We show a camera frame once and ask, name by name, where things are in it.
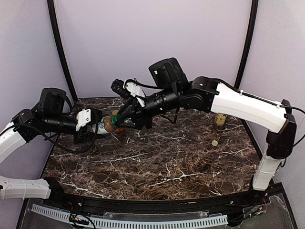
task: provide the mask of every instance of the black frame pole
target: black frame pole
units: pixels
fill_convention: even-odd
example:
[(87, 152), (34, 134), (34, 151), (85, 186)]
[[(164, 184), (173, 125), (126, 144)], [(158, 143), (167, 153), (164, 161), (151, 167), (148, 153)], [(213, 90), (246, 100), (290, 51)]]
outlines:
[(244, 43), (244, 51), (243, 51), (242, 59), (240, 61), (237, 77), (236, 77), (235, 84), (234, 84), (234, 87), (237, 88), (237, 89), (240, 87), (240, 83), (242, 81), (243, 74), (244, 74), (244, 68), (246, 66), (248, 54), (249, 54), (249, 51), (250, 51), (257, 8), (258, 8), (258, 0), (252, 0), (248, 31), (247, 31), (246, 40), (245, 40), (245, 43)]
[(49, 15), (50, 15), (50, 20), (51, 20), (51, 25), (52, 25), (52, 30), (53, 30), (53, 35), (57, 47), (57, 52), (59, 55), (59, 59), (61, 61), (61, 67), (63, 70), (63, 73), (65, 75), (67, 85), (69, 88), (69, 91), (71, 93), (72, 99), (74, 102), (78, 100), (73, 81), (69, 72), (66, 56), (63, 50), (62, 42), (61, 42), (61, 36), (59, 33), (59, 28), (57, 24), (57, 18), (56, 18), (56, 12), (55, 12), (55, 6), (54, 6), (54, 0), (47, 0), (48, 2), (48, 8), (49, 8)]

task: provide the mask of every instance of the black cable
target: black cable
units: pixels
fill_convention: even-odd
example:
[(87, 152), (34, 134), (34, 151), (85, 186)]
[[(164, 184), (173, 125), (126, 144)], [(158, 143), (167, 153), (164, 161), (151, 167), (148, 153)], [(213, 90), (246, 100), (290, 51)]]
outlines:
[(250, 51), (253, 32), (254, 32), (257, 8), (258, 8), (258, 0), (252, 0), (248, 30), (247, 30), (247, 35), (246, 35), (246, 39), (244, 42), (244, 50), (243, 50), (242, 58), (240, 60), (240, 65), (238, 68), (238, 73), (237, 73), (235, 84), (234, 84), (235, 88), (239, 88), (240, 83), (242, 81), (243, 74), (244, 74), (245, 66), (247, 63), (247, 58), (248, 58), (249, 51)]
[(64, 206), (61, 206), (61, 205), (59, 205), (58, 203), (55, 203), (54, 201), (52, 201), (52, 200), (50, 200), (50, 199), (48, 199), (48, 201), (51, 202), (51, 203), (53, 203), (53, 204), (55, 204), (56, 206), (58, 206), (58, 207), (60, 207), (60, 208), (63, 208), (63, 209), (68, 210), (68, 211), (71, 211), (71, 212), (73, 212), (74, 214), (83, 216), (84, 218), (86, 218), (86, 219), (92, 224), (93, 228), (96, 229), (94, 222), (93, 222), (89, 217), (84, 216), (83, 214), (81, 214), (80, 212), (77, 212), (77, 211), (75, 211), (75, 210), (68, 209), (68, 208), (66, 208), (66, 207), (64, 207)]
[(180, 107), (177, 107), (177, 109), (176, 109), (176, 111), (175, 111), (175, 115), (174, 115), (173, 121), (172, 121), (169, 117), (167, 117), (167, 116), (165, 116), (165, 115), (162, 115), (162, 114), (161, 114), (160, 116), (161, 116), (162, 118), (165, 118), (165, 119), (167, 119), (168, 121), (170, 121), (171, 124), (176, 124), (179, 110), (180, 110)]
[(282, 162), (280, 163), (280, 167), (281, 167), (281, 168), (284, 168), (284, 166), (286, 165), (286, 161), (287, 161), (287, 157), (285, 158), (285, 161), (284, 161), (283, 164), (282, 164)]
[(228, 222), (233, 222), (234, 220), (236, 220), (236, 219), (238, 219), (238, 218), (240, 218), (240, 217), (243, 217), (245, 214), (249, 213), (249, 212), (252, 211), (254, 208), (247, 210), (247, 211), (244, 212), (242, 215), (240, 215), (240, 216), (238, 216), (238, 217), (236, 217), (236, 218), (234, 218), (234, 219), (232, 219), (232, 220), (229, 220)]
[(253, 206), (253, 204), (226, 204), (226, 205), (233, 207), (240, 207), (240, 208), (247, 208)]
[(75, 87), (73, 85), (73, 81), (71, 78), (71, 74), (68, 68), (68, 63), (65, 57), (65, 52), (63, 50), (63, 45), (61, 42), (61, 35), (59, 32), (59, 27), (58, 27), (58, 23), (57, 23), (57, 18), (56, 18), (56, 10), (55, 10), (55, 6), (54, 6), (54, 0), (47, 0), (48, 3), (48, 9), (49, 9), (49, 15), (50, 15), (50, 21), (51, 21), (51, 26), (52, 26), (52, 30), (53, 30), (53, 35), (54, 35), (54, 39), (55, 39), (55, 44), (57, 47), (57, 52), (58, 52), (58, 56), (59, 59), (61, 61), (61, 67), (63, 70), (63, 74), (65, 76), (69, 91), (71, 93), (72, 99), (74, 102), (76, 102), (78, 100), (76, 91), (75, 91)]
[(159, 89), (159, 90), (162, 90), (162, 88), (159, 88), (159, 87), (156, 87), (156, 86), (150, 86), (150, 85), (146, 85), (146, 84), (142, 84), (140, 82), (138, 82), (136, 79), (132, 80), (132, 79), (129, 79), (129, 80), (126, 80), (125, 83), (124, 83), (124, 86), (126, 83), (128, 82), (132, 82), (132, 83), (135, 83), (136, 85), (139, 85), (141, 87), (146, 87), (146, 88), (150, 88), (150, 89)]
[(77, 226), (77, 224), (75, 222), (73, 222), (73, 227), (76, 228), (76, 229), (86, 228), (86, 226)]
[(135, 95), (135, 97), (140, 98), (140, 99), (145, 99), (145, 97), (137, 95), (137, 94)]
[(230, 84), (228, 84), (226, 81), (224, 81), (224, 80), (222, 80), (222, 79), (213, 78), (213, 79), (211, 79), (211, 80), (214, 81), (214, 82), (221, 82), (221, 83), (223, 83), (225, 86), (227, 86), (228, 88), (230, 88), (231, 90), (233, 90), (233, 91), (235, 91), (235, 92), (237, 92), (237, 93), (240, 93), (240, 94), (242, 94), (242, 95), (245, 95), (245, 96), (247, 96), (247, 97), (254, 98), (254, 99), (258, 99), (258, 100), (260, 100), (260, 101), (263, 101), (263, 102), (265, 102), (265, 103), (271, 104), (271, 105), (273, 105), (273, 106), (278, 106), (278, 105), (279, 105), (279, 104), (276, 104), (276, 103), (274, 103), (274, 102), (272, 102), (272, 101), (269, 101), (269, 100), (267, 100), (267, 99), (258, 97), (258, 96), (254, 95), (254, 94), (249, 94), (249, 93), (247, 93), (247, 92), (242, 92), (241, 90), (234, 88), (233, 86), (231, 86)]
[(58, 135), (59, 135), (59, 133), (55, 133), (55, 134), (52, 135), (52, 133), (50, 132), (49, 138), (54, 138)]
[(244, 220), (246, 220), (248, 218), (250, 218), (250, 215), (245, 217), (245, 218), (243, 218), (243, 219), (237, 220), (237, 221), (230, 221), (230, 223), (241, 223), (241, 222), (243, 222)]
[[(99, 120), (98, 120), (98, 115), (97, 115), (96, 110), (93, 109), (93, 108), (89, 108), (89, 109), (91, 109), (91, 111), (93, 111), (94, 116), (95, 116), (95, 121), (96, 121), (96, 123), (98, 123)], [(95, 140), (96, 140), (96, 136), (97, 136), (97, 133), (98, 133), (98, 128), (95, 128), (94, 136), (93, 136), (93, 139), (92, 139), (90, 145), (89, 145), (86, 149), (80, 150), (80, 151), (74, 151), (74, 150), (66, 149), (65, 147), (63, 147), (63, 146), (57, 144), (55, 141), (53, 141), (51, 138), (49, 138), (44, 132), (42, 132), (42, 131), (39, 130), (38, 128), (32, 126), (31, 124), (17, 123), (17, 124), (11, 125), (10, 127), (6, 128), (4, 131), (2, 131), (2, 132), (0, 133), (0, 137), (1, 137), (5, 132), (7, 132), (8, 130), (10, 130), (10, 129), (12, 129), (12, 128), (19, 127), (19, 126), (24, 126), (24, 127), (27, 127), (27, 128), (30, 128), (30, 129), (36, 131), (38, 134), (42, 135), (45, 139), (47, 139), (49, 142), (53, 143), (53, 144), (54, 144), (55, 146), (57, 146), (58, 148), (60, 148), (60, 149), (62, 149), (62, 150), (64, 150), (64, 151), (67, 151), (67, 152), (69, 152), (69, 153), (73, 153), (73, 154), (82, 154), (82, 153), (87, 152), (87, 151), (94, 145), (94, 142), (95, 142)]]
[[(300, 112), (302, 112), (303, 114), (305, 114), (305, 111), (304, 111), (304, 110), (302, 110), (301, 108), (295, 107), (295, 106), (281, 105), (280, 107), (283, 107), (283, 108), (290, 108), (290, 109), (297, 110), (297, 111), (300, 111)], [(298, 141), (294, 144), (293, 147), (295, 147), (297, 144), (299, 144), (304, 138), (305, 138), (305, 134), (300, 138), (300, 140), (298, 140)]]

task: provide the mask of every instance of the white plastic strip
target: white plastic strip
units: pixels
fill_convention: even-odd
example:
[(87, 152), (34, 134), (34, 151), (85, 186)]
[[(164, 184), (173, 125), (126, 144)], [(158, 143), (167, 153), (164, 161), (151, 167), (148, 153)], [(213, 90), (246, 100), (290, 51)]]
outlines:
[[(12, 125), (14, 125), (13, 122), (7, 124), (4, 129)], [(0, 137), (0, 164), (16, 149), (27, 143), (23, 137), (17, 131), (14, 132), (13, 129), (14, 128), (8, 130)]]
[[(70, 223), (70, 213), (63, 210), (55, 210), (41, 205), (33, 204), (32, 211), (40, 215), (55, 219), (61, 222)], [(138, 222), (138, 221), (120, 221), (101, 218), (90, 218), (96, 228), (100, 229), (201, 229), (201, 228), (214, 228), (215, 226), (228, 224), (227, 216), (217, 216), (204, 219), (192, 219), (181, 221), (165, 221), (165, 222)]]
[(42, 198), (47, 199), (51, 190), (49, 183), (44, 179), (24, 180), (11, 179), (0, 176), (0, 199), (10, 198)]
[(217, 91), (219, 95), (214, 97), (212, 112), (232, 115), (259, 124), (274, 133), (278, 133), (286, 122), (285, 108), (237, 93), (223, 83), (218, 84)]

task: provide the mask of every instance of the black metal edge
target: black metal edge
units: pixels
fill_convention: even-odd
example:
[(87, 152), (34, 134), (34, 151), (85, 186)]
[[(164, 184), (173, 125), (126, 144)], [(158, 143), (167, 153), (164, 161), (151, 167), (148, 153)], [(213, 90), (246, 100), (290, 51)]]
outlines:
[(247, 134), (248, 134), (248, 136), (250, 138), (250, 140), (251, 140), (251, 143), (254, 146), (254, 149), (256, 150), (256, 152), (257, 152), (257, 154), (259, 156), (259, 159), (262, 159), (263, 153), (262, 153), (261, 148), (259, 147), (259, 145), (258, 145), (258, 143), (257, 143), (257, 141), (256, 141), (256, 139), (255, 139), (255, 137), (254, 137), (254, 135), (253, 135), (249, 125), (248, 125), (248, 123), (244, 119), (240, 119), (240, 120), (242, 121), (242, 124), (243, 124), (243, 126), (244, 126), (244, 128), (245, 128), (245, 130), (246, 130), (246, 132), (247, 132)]
[[(51, 148), (51, 150), (50, 150), (50, 152), (49, 152), (49, 155), (48, 155), (48, 158), (47, 158), (47, 160), (46, 160), (46, 163), (44, 164), (43, 169), (42, 169), (42, 172), (41, 172), (41, 174), (40, 174), (40, 176), (39, 176), (40, 178), (41, 178), (41, 176), (42, 176), (44, 170), (46, 169), (47, 162), (49, 161), (49, 158), (50, 158), (50, 156), (51, 156), (51, 154), (52, 154), (52, 152), (53, 152), (54, 147), (55, 147), (55, 145), (52, 146), (52, 148)], [(20, 228), (21, 228), (22, 221), (23, 221), (23, 217), (24, 217), (25, 210), (26, 210), (26, 208), (27, 208), (28, 202), (29, 202), (29, 199), (26, 198), (26, 199), (24, 200), (23, 204), (22, 204), (22, 208), (21, 208), (21, 211), (20, 211), (20, 214), (19, 214), (19, 217), (18, 217), (16, 229), (20, 229)]]
[[(262, 192), (262, 195), (264, 196), (265, 193), (268, 193), (269, 197), (279, 193), (284, 193), (282, 183), (271, 184), (266, 191)], [(91, 198), (73, 194), (65, 194), (64, 197), (66, 201), (73, 203), (75, 210), (88, 216), (102, 216), (105, 212), (133, 214), (174, 214), (196, 211), (209, 211), (209, 214), (222, 213), (223, 215), (233, 215), (236, 213), (240, 214), (243, 211), (244, 206), (231, 205), (231, 200), (241, 199), (252, 195), (252, 191), (246, 191), (210, 198), (148, 201)], [(56, 205), (53, 205), (48, 199), (44, 200), (43, 204), (56, 207)]]
[(19, 214), (19, 217), (18, 217), (16, 229), (20, 229), (21, 226), (22, 226), (22, 221), (23, 221), (23, 218), (24, 218), (26, 208), (28, 206), (28, 202), (29, 202), (28, 198), (23, 201), (23, 204), (22, 204), (22, 207), (21, 207), (21, 210), (20, 210), (20, 214)]
[(57, 18), (56, 18), (54, 0), (47, 0), (47, 2), (48, 2), (49, 15), (50, 15), (50, 21), (51, 21), (51, 25), (52, 25), (53, 35), (54, 35), (54, 39), (55, 39), (55, 43), (56, 43), (56, 47), (57, 47), (57, 52), (58, 52), (59, 59), (61, 61), (61, 67), (62, 67), (63, 73), (65, 75), (66, 82), (67, 82), (69, 91), (71, 93), (72, 99), (74, 102), (76, 102), (78, 100), (78, 97), (77, 97), (77, 94), (76, 94), (76, 91), (75, 91), (75, 88), (73, 85), (73, 81), (72, 81), (72, 78), (70, 75), (70, 71), (68, 68), (67, 60), (66, 60), (62, 42), (61, 42), (61, 36), (60, 36), (59, 27), (58, 27)]
[(285, 200), (285, 203), (286, 203), (286, 206), (287, 206), (287, 209), (288, 209), (289, 216), (290, 216), (291, 222), (293, 224), (293, 227), (294, 227), (294, 229), (298, 229), (296, 221), (295, 221), (295, 216), (293, 214), (291, 205), (290, 205), (289, 200), (288, 200), (288, 196), (287, 196), (284, 188), (283, 188), (282, 194), (283, 194), (283, 197), (284, 197), (284, 200)]
[(252, 41), (253, 31), (254, 31), (254, 26), (255, 26), (257, 8), (258, 8), (258, 0), (252, 0), (248, 30), (247, 30), (245, 43), (244, 43), (244, 50), (243, 50), (242, 58), (240, 61), (238, 73), (237, 73), (235, 84), (234, 84), (234, 87), (237, 89), (240, 87), (240, 83), (242, 81), (243, 74), (244, 74), (244, 69), (245, 69), (245, 66), (247, 63), (248, 54), (250, 51), (250, 46), (251, 46), (251, 41)]

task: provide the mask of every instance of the white bracket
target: white bracket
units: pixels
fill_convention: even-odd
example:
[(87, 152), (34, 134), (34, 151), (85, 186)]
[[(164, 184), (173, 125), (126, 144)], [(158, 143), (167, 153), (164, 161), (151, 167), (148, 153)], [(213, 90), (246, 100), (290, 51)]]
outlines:
[[(126, 83), (125, 82), (123, 85), (123, 88), (127, 89), (130, 92), (130, 95), (132, 97), (136, 97), (136, 96), (146, 97), (142, 88), (135, 83), (132, 83), (132, 82)], [(141, 107), (145, 107), (145, 102), (143, 99), (137, 97), (137, 100), (139, 101)]]
[(77, 119), (76, 131), (79, 131), (81, 127), (91, 122), (91, 110), (83, 109), (82, 111), (78, 112), (78, 114), (76, 115), (76, 119)]
[(0, 176), (0, 199), (9, 198), (42, 198), (47, 199), (51, 190), (49, 183), (44, 179), (24, 180), (10, 179)]

